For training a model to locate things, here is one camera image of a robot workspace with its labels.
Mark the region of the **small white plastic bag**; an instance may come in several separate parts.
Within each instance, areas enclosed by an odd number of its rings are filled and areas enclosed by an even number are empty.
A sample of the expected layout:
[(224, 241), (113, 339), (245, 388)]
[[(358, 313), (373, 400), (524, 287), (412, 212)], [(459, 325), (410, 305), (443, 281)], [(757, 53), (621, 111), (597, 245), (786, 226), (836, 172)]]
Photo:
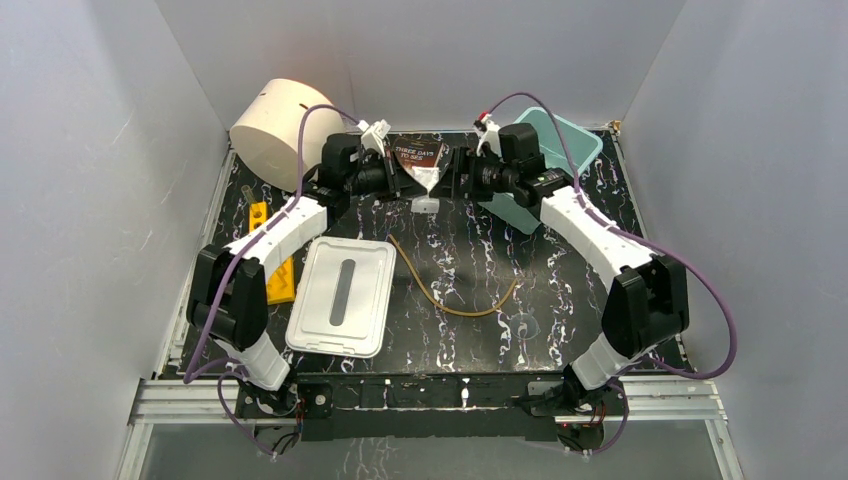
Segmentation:
[(413, 179), (425, 189), (425, 193), (416, 196), (411, 201), (411, 212), (416, 214), (436, 214), (440, 208), (438, 198), (430, 196), (430, 192), (436, 187), (441, 171), (438, 167), (414, 166), (412, 168)]

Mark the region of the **white plastic bin lid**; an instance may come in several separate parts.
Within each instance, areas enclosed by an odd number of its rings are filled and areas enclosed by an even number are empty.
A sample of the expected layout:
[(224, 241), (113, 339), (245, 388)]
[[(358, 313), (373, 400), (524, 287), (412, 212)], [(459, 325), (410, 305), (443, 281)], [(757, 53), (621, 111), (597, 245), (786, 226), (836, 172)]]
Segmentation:
[(322, 236), (307, 251), (286, 330), (299, 352), (369, 359), (382, 349), (397, 258), (389, 242)]

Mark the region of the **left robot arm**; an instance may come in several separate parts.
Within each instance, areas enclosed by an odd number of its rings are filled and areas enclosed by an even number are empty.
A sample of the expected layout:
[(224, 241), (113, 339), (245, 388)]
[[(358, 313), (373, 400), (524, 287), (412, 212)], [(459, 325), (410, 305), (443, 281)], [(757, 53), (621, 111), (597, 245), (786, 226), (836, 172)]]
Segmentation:
[(394, 201), (426, 192), (385, 143), (369, 146), (354, 134), (330, 135), (319, 163), (299, 166), (296, 178), (295, 195), (258, 228), (227, 246), (200, 250), (186, 309), (187, 321), (200, 331), (197, 349), (214, 340), (261, 389), (260, 403), (275, 416), (294, 411), (299, 391), (285, 380), (290, 365), (267, 332), (272, 274), (344, 215), (352, 198)]

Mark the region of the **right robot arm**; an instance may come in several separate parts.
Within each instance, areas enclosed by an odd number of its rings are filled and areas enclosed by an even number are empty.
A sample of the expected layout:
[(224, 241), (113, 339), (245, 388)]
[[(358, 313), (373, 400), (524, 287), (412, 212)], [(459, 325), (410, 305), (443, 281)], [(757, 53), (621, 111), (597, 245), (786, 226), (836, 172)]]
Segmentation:
[(607, 289), (601, 331), (564, 370), (565, 405), (590, 413), (615, 376), (690, 324), (687, 274), (666, 254), (616, 233), (615, 224), (578, 191), (575, 177), (547, 165), (529, 123), (475, 121), (475, 149), (454, 149), (432, 190), (436, 198), (488, 201), (510, 196), (554, 230), (594, 269)]

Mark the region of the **Three Days To See book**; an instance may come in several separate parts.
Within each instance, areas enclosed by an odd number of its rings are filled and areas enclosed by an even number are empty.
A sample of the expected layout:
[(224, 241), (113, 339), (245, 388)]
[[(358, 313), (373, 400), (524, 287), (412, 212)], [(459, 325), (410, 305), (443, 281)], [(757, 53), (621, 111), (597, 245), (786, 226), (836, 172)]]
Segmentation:
[(391, 144), (400, 165), (406, 170), (435, 168), (443, 155), (445, 144), (428, 138), (398, 136)]

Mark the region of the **white cylindrical container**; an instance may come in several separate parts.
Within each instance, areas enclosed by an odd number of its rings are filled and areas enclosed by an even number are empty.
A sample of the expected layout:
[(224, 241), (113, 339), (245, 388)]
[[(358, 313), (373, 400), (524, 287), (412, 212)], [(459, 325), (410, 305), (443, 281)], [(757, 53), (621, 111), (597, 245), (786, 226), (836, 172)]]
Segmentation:
[(327, 137), (345, 131), (341, 115), (330, 109), (310, 114), (300, 130), (305, 112), (328, 102), (311, 86), (272, 79), (230, 128), (232, 147), (260, 180), (293, 192), (302, 179), (298, 166), (307, 171), (318, 164)]

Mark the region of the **empty glass test tube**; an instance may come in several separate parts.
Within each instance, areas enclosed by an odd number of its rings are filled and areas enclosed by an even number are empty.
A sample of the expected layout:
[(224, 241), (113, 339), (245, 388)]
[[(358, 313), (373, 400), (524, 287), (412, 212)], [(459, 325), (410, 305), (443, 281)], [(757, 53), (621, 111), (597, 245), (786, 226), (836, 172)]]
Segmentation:
[(246, 204), (247, 204), (249, 207), (252, 207), (254, 204), (256, 204), (256, 203), (257, 203), (256, 197), (255, 197), (255, 195), (254, 195), (254, 193), (253, 193), (253, 189), (252, 189), (250, 186), (248, 186), (248, 185), (244, 185), (244, 186), (241, 188), (241, 193), (242, 193), (242, 195), (243, 195), (243, 197), (244, 197), (244, 199), (245, 199)]

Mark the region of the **yellow test tube rack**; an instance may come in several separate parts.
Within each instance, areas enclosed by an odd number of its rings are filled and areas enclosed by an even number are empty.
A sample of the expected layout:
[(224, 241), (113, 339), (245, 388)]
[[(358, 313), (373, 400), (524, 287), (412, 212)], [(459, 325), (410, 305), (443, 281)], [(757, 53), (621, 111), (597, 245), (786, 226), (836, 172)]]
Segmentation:
[[(251, 202), (249, 204), (248, 232), (252, 233), (268, 219), (268, 205), (265, 202)], [(295, 275), (293, 258), (287, 258), (277, 268), (266, 284), (266, 296), (268, 305), (290, 303), (295, 300)]]

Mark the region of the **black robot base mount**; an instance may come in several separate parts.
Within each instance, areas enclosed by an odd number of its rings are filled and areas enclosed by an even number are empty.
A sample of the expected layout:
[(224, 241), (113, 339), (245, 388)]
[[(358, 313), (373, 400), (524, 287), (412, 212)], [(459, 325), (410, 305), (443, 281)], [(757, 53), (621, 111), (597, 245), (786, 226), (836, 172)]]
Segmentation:
[(624, 411), (619, 387), (572, 403), (559, 372), (480, 374), (301, 373), (271, 397), (245, 383), (244, 420), (281, 424), (302, 415), (307, 442), (365, 437), (519, 437), (599, 443), (602, 422)]

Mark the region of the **aluminium frame rail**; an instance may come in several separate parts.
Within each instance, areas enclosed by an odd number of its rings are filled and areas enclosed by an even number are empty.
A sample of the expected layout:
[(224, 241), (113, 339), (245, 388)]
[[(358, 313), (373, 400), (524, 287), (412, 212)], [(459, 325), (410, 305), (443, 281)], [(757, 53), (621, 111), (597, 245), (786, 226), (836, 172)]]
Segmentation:
[[(336, 413), (459, 412), (505, 410), (524, 395), (539, 395), (556, 386), (541, 375), (380, 376), (329, 375), (291, 386), (290, 401), (299, 400), (308, 418)], [(723, 402), (712, 381), (669, 375), (628, 375), (619, 386), (629, 401), (633, 421), (723, 420)], [(144, 380), (129, 416), (140, 424), (215, 424), (227, 420), (232, 407), (245, 422), (285, 424), (291, 412), (266, 415), (235, 380)]]

